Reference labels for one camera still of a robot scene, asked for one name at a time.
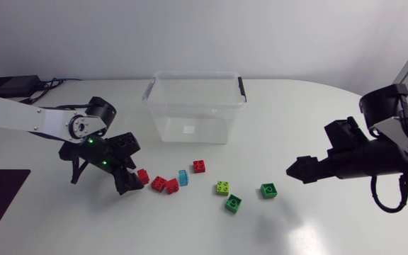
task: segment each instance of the clear plastic container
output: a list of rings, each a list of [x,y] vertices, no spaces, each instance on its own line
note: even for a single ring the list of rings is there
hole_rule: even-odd
[[[162,141],[226,144],[247,98],[235,72],[157,72],[142,101]]]

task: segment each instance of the lime green block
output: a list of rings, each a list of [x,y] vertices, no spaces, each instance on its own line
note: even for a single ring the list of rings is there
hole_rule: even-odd
[[[230,183],[227,181],[217,182],[217,195],[227,196],[230,194]]]
[[[231,194],[230,197],[226,201],[225,207],[231,212],[237,213],[237,210],[239,209],[241,203],[242,203],[242,199]]]
[[[264,198],[275,198],[278,193],[273,183],[265,183],[261,185],[261,192]]]

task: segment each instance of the light blue block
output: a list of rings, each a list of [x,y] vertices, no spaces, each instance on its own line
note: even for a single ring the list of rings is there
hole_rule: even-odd
[[[185,170],[180,170],[178,172],[178,182],[180,186],[187,186],[188,185],[188,173]]]

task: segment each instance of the toy brick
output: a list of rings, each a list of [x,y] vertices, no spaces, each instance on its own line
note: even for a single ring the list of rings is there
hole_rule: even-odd
[[[275,198],[278,193],[273,183],[265,183],[261,185],[261,192],[264,198]]]
[[[188,173],[185,170],[180,170],[178,172],[178,182],[181,186],[187,186],[188,185]]]
[[[230,197],[226,201],[225,207],[231,212],[237,213],[237,210],[239,209],[241,203],[242,203],[242,199],[231,194]]]
[[[195,174],[205,172],[204,160],[198,160],[193,162],[193,168],[195,169]]]
[[[166,183],[166,179],[157,176],[155,180],[151,183],[151,186],[154,190],[162,192]]]
[[[168,191],[168,194],[172,194],[174,192],[179,191],[179,183],[177,182],[176,178],[167,181],[165,183],[165,186],[166,186],[166,191]]]
[[[138,172],[138,177],[140,178],[140,181],[142,184],[146,185],[149,183],[149,175],[147,174],[147,171],[144,169],[140,169],[137,171]]]
[[[230,183],[227,181],[217,182],[217,195],[227,196],[230,194]]]

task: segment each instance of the power adapter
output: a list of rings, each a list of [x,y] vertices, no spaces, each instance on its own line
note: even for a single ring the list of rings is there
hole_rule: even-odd
[[[39,82],[37,75],[0,77],[0,97],[30,97]]]

